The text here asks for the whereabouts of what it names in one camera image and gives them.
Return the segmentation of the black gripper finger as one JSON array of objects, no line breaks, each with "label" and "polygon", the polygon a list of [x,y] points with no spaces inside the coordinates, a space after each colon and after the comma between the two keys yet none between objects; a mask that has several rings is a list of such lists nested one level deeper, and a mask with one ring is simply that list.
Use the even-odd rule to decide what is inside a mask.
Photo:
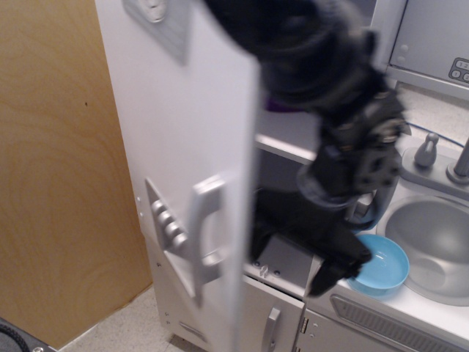
[{"label": "black gripper finger", "polygon": [[269,244],[272,235],[273,233],[267,228],[255,227],[253,229],[249,249],[250,261],[255,261],[261,256],[261,254]]},{"label": "black gripper finger", "polygon": [[338,262],[325,260],[314,275],[309,287],[309,296],[321,296],[347,275],[347,269]]}]

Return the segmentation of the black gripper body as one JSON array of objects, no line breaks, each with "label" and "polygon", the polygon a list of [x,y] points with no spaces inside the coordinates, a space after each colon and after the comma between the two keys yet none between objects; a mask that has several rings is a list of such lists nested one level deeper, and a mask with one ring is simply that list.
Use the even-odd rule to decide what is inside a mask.
[{"label": "black gripper body", "polygon": [[255,192],[255,227],[269,229],[300,249],[318,254],[347,269],[346,277],[357,277],[371,252],[345,225],[341,211],[317,207],[297,191],[260,188]]}]

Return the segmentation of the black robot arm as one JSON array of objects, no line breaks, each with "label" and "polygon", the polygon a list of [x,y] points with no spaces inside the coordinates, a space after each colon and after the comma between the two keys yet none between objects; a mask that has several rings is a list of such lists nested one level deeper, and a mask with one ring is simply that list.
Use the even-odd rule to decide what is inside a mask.
[{"label": "black robot arm", "polygon": [[321,119],[315,159],[293,191],[255,193],[250,255],[280,235],[322,265],[309,295],[357,277],[372,258],[357,232],[383,216],[396,188],[406,125],[396,91],[372,64],[376,43],[347,1],[208,1],[221,28],[253,55],[270,99]]}]

